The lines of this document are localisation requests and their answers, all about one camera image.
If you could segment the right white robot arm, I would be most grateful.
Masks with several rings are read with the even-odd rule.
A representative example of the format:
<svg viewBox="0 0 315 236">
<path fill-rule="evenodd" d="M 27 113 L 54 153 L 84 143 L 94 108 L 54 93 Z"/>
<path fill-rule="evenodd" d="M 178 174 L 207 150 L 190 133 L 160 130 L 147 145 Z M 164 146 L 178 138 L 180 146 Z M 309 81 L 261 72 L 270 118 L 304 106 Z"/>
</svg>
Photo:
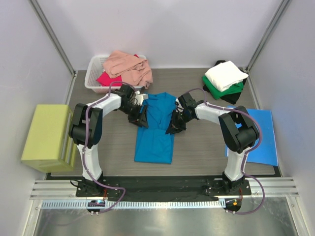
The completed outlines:
<svg viewBox="0 0 315 236">
<path fill-rule="evenodd" d="M 234 109 L 220 107 L 206 101 L 195 101 L 189 92 L 176 99 L 167 134 L 186 130 L 191 120 L 207 120 L 220 126 L 228 147 L 228 161 L 222 173 L 222 189 L 226 194 L 239 192 L 245 181 L 245 165 L 249 152 L 261 137 L 257 123 L 243 106 Z"/>
</svg>

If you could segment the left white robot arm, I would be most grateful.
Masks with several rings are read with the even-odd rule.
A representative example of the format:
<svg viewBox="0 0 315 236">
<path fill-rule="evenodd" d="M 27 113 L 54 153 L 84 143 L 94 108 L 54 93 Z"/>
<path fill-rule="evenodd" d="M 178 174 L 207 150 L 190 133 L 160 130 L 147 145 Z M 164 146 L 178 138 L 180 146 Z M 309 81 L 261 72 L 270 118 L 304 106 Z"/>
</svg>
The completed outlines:
<svg viewBox="0 0 315 236">
<path fill-rule="evenodd" d="M 128 122 L 138 127 L 149 127 L 147 105 L 148 95 L 129 84 L 108 92 L 100 99 L 75 106 L 69 128 L 69 136 L 76 144 L 83 166 L 82 179 L 78 181 L 76 196 L 100 196 L 110 189 L 103 181 L 103 171 L 99 164 L 98 143 L 102 137 L 103 118 L 112 111 L 122 111 Z"/>
</svg>

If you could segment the blue t shirt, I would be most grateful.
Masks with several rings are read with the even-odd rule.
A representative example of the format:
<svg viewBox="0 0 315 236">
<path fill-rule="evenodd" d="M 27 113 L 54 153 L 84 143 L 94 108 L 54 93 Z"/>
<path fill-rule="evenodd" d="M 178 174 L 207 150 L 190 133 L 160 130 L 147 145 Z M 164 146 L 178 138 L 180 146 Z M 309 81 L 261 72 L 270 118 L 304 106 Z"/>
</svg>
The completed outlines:
<svg viewBox="0 0 315 236">
<path fill-rule="evenodd" d="M 171 164 L 174 135 L 167 134 L 176 97 L 164 92 L 149 94 L 143 104 L 147 106 L 148 127 L 139 127 L 135 145 L 135 162 Z"/>
</svg>

